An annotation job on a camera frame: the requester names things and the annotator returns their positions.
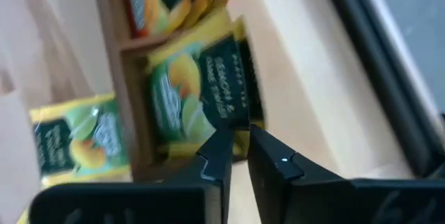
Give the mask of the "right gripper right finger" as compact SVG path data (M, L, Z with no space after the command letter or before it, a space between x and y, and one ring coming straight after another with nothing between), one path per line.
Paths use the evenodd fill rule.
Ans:
M248 169L261 224L352 224L346 180L256 125Z

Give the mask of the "brown wooden tea box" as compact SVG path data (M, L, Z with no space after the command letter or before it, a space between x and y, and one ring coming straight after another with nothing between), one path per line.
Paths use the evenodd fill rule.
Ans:
M124 0L96 1L133 178L137 182L148 182L169 177L189 159L184 155L168 159L158 151L160 139L145 92L148 81L145 68L149 63L148 53L185 35L185 31L153 38L132 38Z

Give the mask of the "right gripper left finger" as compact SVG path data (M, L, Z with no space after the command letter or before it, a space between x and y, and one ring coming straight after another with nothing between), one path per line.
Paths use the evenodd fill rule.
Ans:
M168 217L176 224L227 224L234 132L218 129L190 163L165 183L175 189Z

